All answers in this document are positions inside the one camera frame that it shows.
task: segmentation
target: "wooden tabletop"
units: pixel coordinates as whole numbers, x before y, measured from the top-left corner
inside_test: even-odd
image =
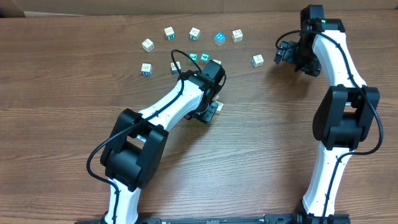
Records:
[[[385,133],[377,153],[350,159],[336,212],[349,213],[352,223],[396,223],[398,13],[326,16],[343,20],[358,72],[379,88]],[[165,39],[169,26],[175,40]],[[192,27],[201,30],[198,42],[188,38]],[[122,110],[144,109],[175,86],[172,49],[222,61],[228,75],[220,93],[224,108],[211,124],[181,120],[171,130],[139,212],[161,218],[293,212],[312,176],[312,119],[326,93],[323,75],[294,73],[293,65],[273,62],[275,40],[299,27],[298,12],[1,19],[0,223],[102,216],[109,186],[88,175],[87,157]],[[231,40],[236,29],[242,42]],[[219,31],[226,34],[221,47],[213,43]],[[155,44],[151,53],[141,47],[146,38]],[[264,66],[253,68],[257,54]],[[183,56],[176,59],[183,70],[194,69]],[[151,77],[140,74],[142,63],[152,64]],[[372,149],[377,137],[373,122],[358,151]],[[98,158],[93,170],[104,174]]]

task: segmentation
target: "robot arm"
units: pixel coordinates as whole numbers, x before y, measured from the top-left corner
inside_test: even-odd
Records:
[[[119,115],[111,136],[133,123],[142,124],[125,136],[108,143],[101,155],[101,164],[106,168],[106,176],[119,188],[117,224],[134,224],[137,221],[137,204],[141,189],[155,174],[169,131],[177,122],[185,115],[203,123],[211,121],[218,107],[217,102],[212,99],[221,90],[219,83],[224,75],[222,66],[210,61],[202,72],[189,70],[182,73],[182,80],[154,105],[138,113],[126,109]],[[155,114],[180,93],[182,81],[182,94],[157,116],[146,121],[146,118]],[[139,149],[127,141],[127,136],[144,141],[144,147]],[[103,222],[107,224],[113,223],[115,201],[116,191],[111,186],[109,210],[103,217]]]
[[[359,76],[346,45],[343,23],[339,19],[324,19],[322,6],[309,6],[300,13],[301,30],[313,30],[325,34],[340,44],[358,86],[362,87],[373,107],[376,109],[380,98],[377,88],[366,86]],[[353,152],[359,142],[368,135],[373,114],[351,80],[343,56],[336,45],[322,35],[314,32],[301,32],[299,42],[282,42],[275,56],[296,64],[295,71],[317,77],[320,69],[326,78],[328,91],[313,119],[313,135],[318,140],[318,155],[310,186],[303,197],[303,217],[314,220],[322,217],[325,199],[337,159]],[[345,112],[346,106],[356,108],[354,113]],[[345,156],[337,167],[327,204],[326,217],[334,215],[335,197],[350,156]]]

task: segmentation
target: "wooden table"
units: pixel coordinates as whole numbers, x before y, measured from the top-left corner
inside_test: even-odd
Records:
[[[343,20],[361,76],[381,92],[385,140],[353,157],[336,199],[352,223],[398,218],[398,13],[326,12]],[[86,159],[125,108],[146,108],[175,85],[170,51],[207,52],[228,79],[224,108],[209,125],[183,120],[169,135],[139,212],[161,218],[290,213],[308,188],[317,154],[312,119],[326,93],[323,75],[275,65],[275,40],[298,29],[298,12],[104,16],[0,20],[0,223],[73,223],[99,218],[109,186]],[[176,39],[167,41],[172,26]],[[188,38],[201,30],[198,42]],[[241,29],[244,40],[233,43]],[[213,43],[217,32],[226,43]],[[151,53],[141,42],[155,43]],[[262,54],[264,66],[251,57]],[[194,69],[176,55],[183,70]],[[151,63],[153,76],[140,74]],[[359,151],[377,141],[376,123]],[[104,168],[95,157],[93,170]]]

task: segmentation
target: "wood grain surface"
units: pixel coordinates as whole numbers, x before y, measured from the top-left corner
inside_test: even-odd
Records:
[[[348,48],[369,86],[379,88],[381,149],[352,157],[336,212],[352,223],[398,218],[398,13],[326,12],[343,20]],[[177,76],[170,51],[206,52],[228,79],[224,108],[209,125],[181,120],[139,212],[161,218],[290,213],[308,188],[317,154],[312,119],[326,93],[323,75],[275,65],[275,40],[298,29],[298,12],[103,16],[0,21],[0,223],[73,223],[99,218],[109,186],[91,178],[86,159],[125,108],[141,110],[168,93]],[[167,41],[172,26],[176,39]],[[188,38],[201,30],[198,42]],[[231,32],[244,39],[233,43]],[[226,43],[213,43],[217,32]],[[151,53],[141,42],[155,43]],[[251,57],[262,54],[264,66]],[[176,55],[183,70],[194,69]],[[140,74],[151,63],[151,77]],[[377,127],[359,151],[377,142]],[[93,170],[104,174],[95,157]]]

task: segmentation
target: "small block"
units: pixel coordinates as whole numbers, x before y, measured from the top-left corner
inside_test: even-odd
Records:
[[[234,42],[239,42],[243,40],[243,34],[241,30],[234,30],[232,31],[232,39]]]
[[[194,41],[198,41],[200,36],[200,30],[192,27],[191,32],[189,32],[189,39],[194,40]]]
[[[219,60],[212,59],[212,61],[214,61],[214,62],[216,62],[216,63],[221,65],[221,61],[219,61]]]
[[[225,42],[225,35],[222,32],[219,32],[214,36],[214,43],[217,46],[223,45],[224,42]]]
[[[262,55],[261,54],[255,55],[251,59],[251,63],[253,64],[254,68],[257,68],[257,67],[262,66],[262,64],[264,63],[264,59],[262,59]]]
[[[214,97],[213,97],[213,101],[217,101],[218,100],[218,98],[219,98],[220,96],[217,94],[217,95],[215,95]]]
[[[145,76],[151,76],[152,75],[152,65],[143,63],[141,67],[141,74]]]
[[[178,68],[181,70],[180,62],[175,62],[175,63],[177,64]],[[175,65],[174,65],[173,62],[171,63],[171,67],[172,67],[172,73],[173,73],[173,75],[178,74],[178,70],[177,70],[177,68],[175,67]]]
[[[210,60],[210,55],[202,53],[202,55],[200,56],[200,61],[199,62],[201,64],[203,64],[203,65],[206,65],[209,62],[209,60]]]
[[[189,57],[192,58],[195,62],[198,62],[198,55],[197,54],[189,54]],[[190,65],[192,61],[188,58],[188,64]]]
[[[142,43],[142,48],[144,50],[146,50],[147,52],[150,52],[151,50],[153,50],[154,47],[155,47],[154,43],[149,39],[144,40]]]
[[[223,109],[224,104],[219,102],[219,101],[215,101],[215,102],[218,103],[216,114],[220,114],[221,113],[221,109]]]
[[[167,40],[172,40],[172,39],[175,38],[173,27],[165,28],[164,32],[166,33],[166,39]]]

